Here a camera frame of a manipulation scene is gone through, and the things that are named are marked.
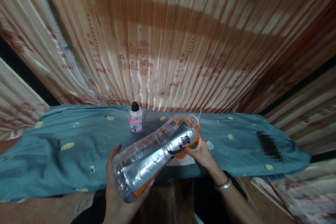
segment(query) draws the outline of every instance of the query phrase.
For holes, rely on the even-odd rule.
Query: person's left hand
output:
[[[154,183],[154,180],[145,189],[141,197],[134,203],[125,203],[119,197],[116,186],[114,185],[112,176],[112,160],[119,153],[121,145],[115,148],[106,164],[107,187],[106,187],[106,212],[104,224],[108,223],[130,223],[134,215],[137,213],[143,201],[149,195],[149,191]]]

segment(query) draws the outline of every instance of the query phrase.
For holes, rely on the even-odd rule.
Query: black dropper cap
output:
[[[134,101],[134,102],[132,103],[131,108],[132,108],[132,111],[133,111],[133,112],[137,112],[137,111],[139,110],[139,105],[137,104],[137,102]]]

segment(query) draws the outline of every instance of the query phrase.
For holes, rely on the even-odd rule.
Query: curtain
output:
[[[335,0],[0,0],[2,35],[61,103],[161,111],[260,112],[333,55],[334,16]]]
[[[0,141],[17,138],[49,106],[0,58]]]
[[[296,223],[336,222],[335,162],[313,163],[299,174],[271,183]]]
[[[310,155],[336,149],[336,67],[265,117]]]

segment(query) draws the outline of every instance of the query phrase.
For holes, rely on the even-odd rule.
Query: bracelet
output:
[[[226,182],[225,184],[220,185],[220,186],[215,185],[215,189],[216,189],[217,191],[225,190],[225,189],[227,189],[231,184],[232,184],[232,181],[231,181],[231,179],[228,177],[228,178],[227,178],[227,182]]]

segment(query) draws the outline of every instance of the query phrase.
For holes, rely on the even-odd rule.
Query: teal bedsheet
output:
[[[105,188],[105,164],[111,151],[119,144],[126,148],[178,114],[145,110],[144,131],[134,133],[127,119],[128,109],[92,105],[51,107],[40,122],[0,156],[0,200]],[[263,176],[272,181],[309,166],[310,156],[260,115],[203,113],[200,125],[202,137],[214,145],[214,158],[233,176]],[[264,153],[257,132],[273,136],[283,162]],[[206,170],[198,163],[165,167],[155,182],[204,174]]]

